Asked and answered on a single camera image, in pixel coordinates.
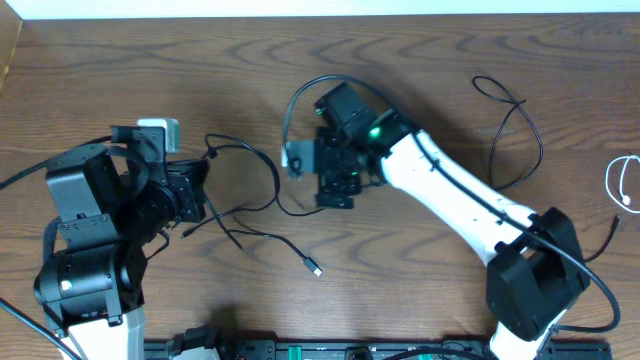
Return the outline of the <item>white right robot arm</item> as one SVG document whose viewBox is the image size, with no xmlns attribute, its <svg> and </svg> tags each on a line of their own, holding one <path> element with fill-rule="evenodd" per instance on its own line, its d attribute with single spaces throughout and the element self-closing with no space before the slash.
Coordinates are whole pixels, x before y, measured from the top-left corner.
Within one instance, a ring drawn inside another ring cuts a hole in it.
<svg viewBox="0 0 640 360">
<path fill-rule="evenodd" d="M 499 194 L 394 110 L 318 112 L 326 122 L 319 146 L 337 153 L 332 166 L 380 176 L 437 215 L 481 259 L 486 303 L 498 322 L 490 353 L 535 358 L 591 283 L 571 220 L 556 208 L 537 214 Z"/>
</svg>

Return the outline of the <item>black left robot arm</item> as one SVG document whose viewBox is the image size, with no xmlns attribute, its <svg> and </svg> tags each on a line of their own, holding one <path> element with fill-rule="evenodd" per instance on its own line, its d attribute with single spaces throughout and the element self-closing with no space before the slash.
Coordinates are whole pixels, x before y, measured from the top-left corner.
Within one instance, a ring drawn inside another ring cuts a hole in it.
<svg viewBox="0 0 640 360">
<path fill-rule="evenodd" d="M 34 295 L 45 326 L 79 359 L 144 356 L 143 247 L 170 223 L 205 217 L 205 159 L 170 161 L 165 126 L 114 126 L 46 163 L 66 248 L 45 249 Z"/>
</svg>

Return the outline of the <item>black aluminium mounting rail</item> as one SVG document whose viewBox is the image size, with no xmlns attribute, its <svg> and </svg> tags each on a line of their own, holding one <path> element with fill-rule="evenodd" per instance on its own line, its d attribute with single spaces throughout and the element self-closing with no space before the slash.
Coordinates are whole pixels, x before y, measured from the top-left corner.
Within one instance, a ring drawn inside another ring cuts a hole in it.
<svg viewBox="0 0 640 360">
<path fill-rule="evenodd" d="M 143 359 L 288 360 L 289 346 L 303 348 L 303 360 L 349 359 L 539 359 L 612 360 L 602 340 L 556 341 L 546 333 L 523 341 L 499 327 L 491 337 L 453 335 L 441 339 L 294 339 L 267 331 L 190 328 L 167 339 L 146 339 Z"/>
</svg>

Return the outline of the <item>green rail clamp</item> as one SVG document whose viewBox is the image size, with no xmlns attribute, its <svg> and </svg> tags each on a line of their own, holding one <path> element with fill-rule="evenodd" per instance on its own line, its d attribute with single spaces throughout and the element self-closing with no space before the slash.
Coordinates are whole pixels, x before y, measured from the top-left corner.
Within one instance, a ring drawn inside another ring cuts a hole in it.
<svg viewBox="0 0 640 360">
<path fill-rule="evenodd" d="M 288 360 L 303 360 L 303 348 L 301 346 L 289 346 L 287 350 Z"/>
</svg>

